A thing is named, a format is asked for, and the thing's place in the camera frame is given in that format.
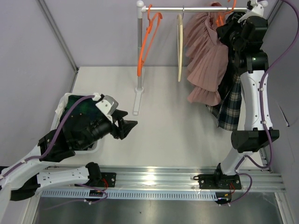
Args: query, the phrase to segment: clothing rail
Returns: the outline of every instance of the clothing rail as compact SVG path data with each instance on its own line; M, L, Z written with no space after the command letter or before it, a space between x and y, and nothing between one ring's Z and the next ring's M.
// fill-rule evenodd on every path
M151 7L151 12L229 12L232 8L230 7ZM148 12L149 8L144 5L142 0L137 1L137 59L139 58L141 47L142 47L142 17L143 13ZM234 12L246 12L247 8L234 8ZM143 74L142 69L141 75L138 77L137 87L135 88L136 97L133 108L133 114L138 115L139 107L141 102L141 96L144 92L143 88Z
M143 7L142 12L148 12L148 7ZM151 12L229 12L232 8L227 7L151 7ZM247 8L234 8L234 12L246 12Z

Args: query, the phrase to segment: hanger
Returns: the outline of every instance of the hanger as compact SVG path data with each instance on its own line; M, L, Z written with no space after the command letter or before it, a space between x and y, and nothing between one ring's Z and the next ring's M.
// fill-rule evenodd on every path
M185 7L183 6L183 14L177 16L178 22L178 82L181 81L183 66L183 17Z

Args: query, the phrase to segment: purple cable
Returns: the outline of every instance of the purple cable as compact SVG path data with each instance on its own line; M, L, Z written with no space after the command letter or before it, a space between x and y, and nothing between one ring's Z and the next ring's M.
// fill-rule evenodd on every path
M63 125L65 124L66 120L68 119L69 115L71 114L71 112L75 109L76 106L78 106L79 103L81 103L83 100L86 100L86 99L90 99L90 98L93 98L94 95L89 95L89 96L84 96L80 99L78 99L71 107L70 109L68 110L68 112L65 114L64 118L62 119L62 121L60 122L60 124L58 125L58 128L54 134L54 137L49 145L49 147L47 148L47 150L41 155L41 156L38 156L38 155L34 155L34 156L30 156L28 158L25 159L25 162L28 162L29 160L32 160L32 159L43 159L44 157L46 157L49 152L51 151L51 149L53 148L57 138L58 138L58 135L63 127ZM13 172L15 169L17 169L20 165L22 165L23 163L22 162L19 162L17 163L16 165L14 165L9 171L7 171L3 177L6 177L8 176L11 172Z
M96 203L99 203L101 201L104 201L108 198L108 194L104 191L104 190L100 190L98 188L94 188L94 187L90 187L90 186L86 186L84 184L78 184L79 186L81 187L85 187L85 188L90 188L90 189L93 189L93 190L97 190L97 191L100 191L101 193L103 193L105 195L104 198L101 198L97 201L94 201L94 202L89 202L89 201L85 201L85 200L80 200L80 199L75 199L75 200L71 200L71 201L67 201L67 202L64 202L64 203L61 203L61 204L57 204L57 205L54 205L52 207L49 207L49 208L46 208L46 209L43 209L43 210L50 210L50 209L54 209L54 208L57 208L57 207L60 207L62 205L65 205L65 204L68 204L68 203L72 203L72 202L88 202L89 204L96 204Z
M298 22L298 27L297 27L297 33L295 35L295 38L293 40L293 42L290 44L290 46L285 50L285 52L279 56L278 59L276 59L273 64L266 70L266 72L263 74L262 79L261 79L261 83L260 83L260 89L263 88L263 82L266 78L266 75L273 69L273 67L294 47L295 43L297 42L298 38L299 38L299 11L298 9L295 7L295 5L293 3L291 3L289 0L282 0L283 2L285 2L286 4L288 4L295 12L296 17L297 17L297 22ZM263 107L263 91L259 92L260 94L260 108L261 108L261 115L262 115L262 121L265 121L265 112L264 112L264 107ZM248 159L250 159L250 161L256 165L257 167L259 167L260 169L267 169L271 166L272 161L273 161L273 144L272 144L272 139L268 130L268 127L266 124L263 124L263 128L266 131L267 134L267 138L269 141L269 147L270 147L270 160L269 163L265 166L262 167L260 165L258 165L249 155L246 155L245 157L247 157Z

